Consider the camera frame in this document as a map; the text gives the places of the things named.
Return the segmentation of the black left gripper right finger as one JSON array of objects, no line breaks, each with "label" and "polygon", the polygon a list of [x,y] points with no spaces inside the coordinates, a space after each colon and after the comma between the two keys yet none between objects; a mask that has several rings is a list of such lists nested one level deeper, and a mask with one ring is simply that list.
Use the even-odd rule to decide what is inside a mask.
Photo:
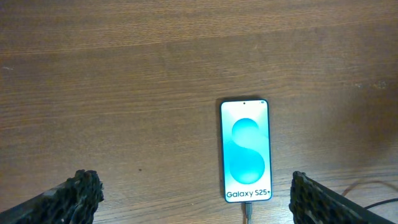
[{"label": "black left gripper right finger", "polygon": [[292,174],[289,209],[295,224],[393,224],[307,177]]}]

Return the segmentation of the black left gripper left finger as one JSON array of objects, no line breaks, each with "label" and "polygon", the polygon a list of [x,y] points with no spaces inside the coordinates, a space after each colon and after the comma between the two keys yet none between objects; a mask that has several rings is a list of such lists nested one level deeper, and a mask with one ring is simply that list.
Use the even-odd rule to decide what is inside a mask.
[{"label": "black left gripper left finger", "polygon": [[60,185],[1,212],[1,224],[92,224],[104,200],[95,170],[78,170]]}]

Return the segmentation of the blue Galaxy smartphone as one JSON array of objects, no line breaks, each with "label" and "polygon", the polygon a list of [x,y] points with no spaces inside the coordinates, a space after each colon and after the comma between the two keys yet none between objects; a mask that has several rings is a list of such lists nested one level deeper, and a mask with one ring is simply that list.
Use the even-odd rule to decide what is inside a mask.
[{"label": "blue Galaxy smartphone", "polygon": [[272,198],[272,162],[267,100],[220,104],[224,198],[228,203]]}]

